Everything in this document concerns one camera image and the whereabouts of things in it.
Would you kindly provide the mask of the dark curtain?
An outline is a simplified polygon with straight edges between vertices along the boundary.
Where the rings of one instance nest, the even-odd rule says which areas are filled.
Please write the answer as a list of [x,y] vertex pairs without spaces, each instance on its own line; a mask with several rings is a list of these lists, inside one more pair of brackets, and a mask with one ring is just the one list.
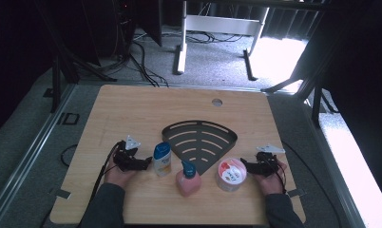
[[323,16],[322,12],[302,9],[269,9],[262,37],[309,40]]

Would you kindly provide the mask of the white desk frame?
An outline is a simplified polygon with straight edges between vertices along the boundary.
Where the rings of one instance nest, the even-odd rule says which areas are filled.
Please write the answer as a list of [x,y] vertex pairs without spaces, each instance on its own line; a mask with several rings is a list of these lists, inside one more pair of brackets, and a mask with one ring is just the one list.
[[252,36],[251,46],[243,51],[243,59],[246,65],[247,76],[250,81],[257,78],[253,75],[250,57],[253,55],[255,47],[261,37],[270,8],[264,7],[263,13],[257,20],[192,15],[187,13],[187,2],[182,2],[181,12],[181,44],[176,66],[176,72],[185,72],[187,56],[186,35],[188,31],[201,31],[209,33],[225,33],[231,35]]

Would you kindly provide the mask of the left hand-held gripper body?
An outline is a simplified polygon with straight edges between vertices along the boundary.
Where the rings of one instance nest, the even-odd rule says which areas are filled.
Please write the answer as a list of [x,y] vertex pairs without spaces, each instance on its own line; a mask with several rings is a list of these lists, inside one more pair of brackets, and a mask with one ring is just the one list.
[[118,148],[113,156],[115,164],[123,171],[139,170],[139,165],[144,164],[143,160],[135,158],[140,143],[130,135],[124,141],[118,142]]

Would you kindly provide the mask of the white round tub pink lid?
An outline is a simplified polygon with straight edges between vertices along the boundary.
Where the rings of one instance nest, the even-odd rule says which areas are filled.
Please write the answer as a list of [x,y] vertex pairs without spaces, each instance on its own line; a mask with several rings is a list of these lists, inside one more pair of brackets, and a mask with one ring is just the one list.
[[223,191],[234,192],[242,186],[246,176],[246,167],[239,159],[227,158],[218,166],[217,185]]

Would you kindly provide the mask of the grey tape strip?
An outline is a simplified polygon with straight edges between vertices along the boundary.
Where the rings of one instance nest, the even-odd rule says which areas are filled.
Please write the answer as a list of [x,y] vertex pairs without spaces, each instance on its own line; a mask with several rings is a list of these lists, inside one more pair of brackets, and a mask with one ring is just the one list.
[[287,195],[290,198],[293,198],[293,197],[302,197],[302,196],[306,195],[306,191],[304,189],[297,188],[297,189],[288,191]]
[[63,189],[57,189],[57,188],[51,188],[49,193],[55,197],[59,197],[66,200],[68,200],[71,196],[70,192]]

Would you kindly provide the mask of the grey metal floor rail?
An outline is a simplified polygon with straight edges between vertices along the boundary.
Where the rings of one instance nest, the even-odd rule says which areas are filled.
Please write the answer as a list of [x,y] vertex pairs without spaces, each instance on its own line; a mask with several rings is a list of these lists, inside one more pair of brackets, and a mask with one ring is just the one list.
[[334,152],[324,134],[319,121],[315,121],[312,117],[314,111],[314,103],[309,99],[304,99],[303,104],[306,116],[309,120],[309,126],[314,132],[315,143],[319,146],[321,157],[325,163],[327,173],[331,179],[337,200],[343,210],[343,213],[350,224],[351,228],[366,228],[365,223],[358,211],[356,203],[347,185],[346,179],[341,172],[338,162],[334,157]]
[[24,182],[31,167],[37,160],[42,148],[44,147],[47,139],[53,130],[57,121],[61,117],[67,102],[69,101],[71,94],[75,88],[74,84],[67,85],[65,91],[62,94],[59,105],[55,108],[53,113],[50,113],[40,128],[38,134],[35,136],[33,142],[23,155],[23,158],[16,165],[15,169],[11,173],[6,185],[3,187],[0,193],[0,220],[5,215],[15,195],[19,191],[22,183]]

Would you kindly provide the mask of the black square floor bracket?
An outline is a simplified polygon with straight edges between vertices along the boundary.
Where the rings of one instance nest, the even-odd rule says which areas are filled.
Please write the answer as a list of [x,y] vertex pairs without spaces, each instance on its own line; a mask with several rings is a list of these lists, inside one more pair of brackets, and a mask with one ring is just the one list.
[[59,117],[57,124],[61,125],[75,125],[79,122],[80,115],[78,113],[65,113],[63,112]]

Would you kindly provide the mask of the person's right hand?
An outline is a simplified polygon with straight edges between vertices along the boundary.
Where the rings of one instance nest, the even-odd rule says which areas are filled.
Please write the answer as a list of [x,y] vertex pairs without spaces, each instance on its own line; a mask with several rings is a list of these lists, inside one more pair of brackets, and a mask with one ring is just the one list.
[[277,170],[276,174],[272,174],[268,177],[254,175],[254,178],[258,182],[258,186],[264,196],[285,193],[283,174],[287,169],[287,165],[282,162],[280,162],[279,165],[280,168]]

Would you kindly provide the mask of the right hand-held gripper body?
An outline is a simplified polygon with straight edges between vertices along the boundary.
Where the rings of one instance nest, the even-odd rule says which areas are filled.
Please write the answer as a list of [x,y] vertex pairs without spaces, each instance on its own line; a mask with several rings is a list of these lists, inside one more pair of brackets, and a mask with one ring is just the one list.
[[285,150],[283,148],[276,147],[269,143],[264,146],[258,146],[256,154],[258,173],[265,177],[275,174],[280,167],[277,155],[284,153]]

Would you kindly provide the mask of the pink pump bottle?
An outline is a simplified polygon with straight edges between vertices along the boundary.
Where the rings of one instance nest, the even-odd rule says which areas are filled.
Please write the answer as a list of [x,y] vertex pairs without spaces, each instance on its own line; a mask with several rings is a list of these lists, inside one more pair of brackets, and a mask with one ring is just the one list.
[[189,197],[201,188],[201,176],[190,161],[182,161],[182,171],[176,175],[176,184],[183,197]]

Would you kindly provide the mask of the black metal stand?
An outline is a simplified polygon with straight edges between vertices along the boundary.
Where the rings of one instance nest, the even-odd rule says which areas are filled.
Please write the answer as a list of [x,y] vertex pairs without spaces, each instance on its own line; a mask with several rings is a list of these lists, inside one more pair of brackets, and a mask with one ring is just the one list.
[[319,124],[319,113],[320,105],[322,99],[322,89],[325,76],[325,66],[314,66],[311,69],[304,68],[303,66],[297,65],[293,70],[291,77],[277,85],[263,88],[264,93],[275,93],[285,86],[289,86],[298,80],[302,80],[302,84],[296,92],[296,96],[299,100],[305,100],[309,97],[311,93],[314,93],[313,103],[312,103],[312,114],[311,120],[316,127],[320,127]]
[[50,97],[52,98],[51,113],[55,113],[62,103],[61,93],[61,74],[64,74],[69,84],[77,84],[79,82],[79,74],[76,70],[76,65],[84,70],[92,73],[102,81],[116,82],[116,79],[103,74],[99,69],[85,62],[80,57],[73,54],[67,49],[58,51],[53,57],[52,63],[52,88]]

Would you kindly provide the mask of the black slotted corner shelf tray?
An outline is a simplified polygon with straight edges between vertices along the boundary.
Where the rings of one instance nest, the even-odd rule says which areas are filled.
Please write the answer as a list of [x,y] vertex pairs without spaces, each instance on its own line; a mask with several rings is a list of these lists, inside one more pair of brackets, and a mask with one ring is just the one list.
[[164,128],[162,140],[181,161],[193,163],[202,175],[235,146],[238,135],[218,123],[191,120]]

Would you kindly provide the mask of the dark equipment cabinet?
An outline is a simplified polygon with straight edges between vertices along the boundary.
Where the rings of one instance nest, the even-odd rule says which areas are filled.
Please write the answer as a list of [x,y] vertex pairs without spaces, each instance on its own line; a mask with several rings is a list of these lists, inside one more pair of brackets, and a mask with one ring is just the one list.
[[136,29],[162,45],[162,0],[81,0],[93,50],[88,60],[128,56]]

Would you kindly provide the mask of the white bottle with blue cap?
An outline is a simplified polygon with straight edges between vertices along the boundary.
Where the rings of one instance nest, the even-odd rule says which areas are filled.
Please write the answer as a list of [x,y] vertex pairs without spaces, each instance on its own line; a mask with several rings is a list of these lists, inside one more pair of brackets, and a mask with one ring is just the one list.
[[161,142],[155,146],[153,167],[159,177],[164,177],[171,172],[171,146],[168,142]]

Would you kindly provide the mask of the person's left hand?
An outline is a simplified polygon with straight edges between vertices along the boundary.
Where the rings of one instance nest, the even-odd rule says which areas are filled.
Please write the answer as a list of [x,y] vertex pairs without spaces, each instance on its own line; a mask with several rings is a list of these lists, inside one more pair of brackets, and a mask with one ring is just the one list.
[[116,165],[112,165],[111,167],[108,167],[107,170],[105,171],[104,181],[107,183],[118,185],[121,188],[125,189],[125,187],[129,184],[130,180],[136,174],[137,174],[136,171],[129,170],[129,171],[123,172]]

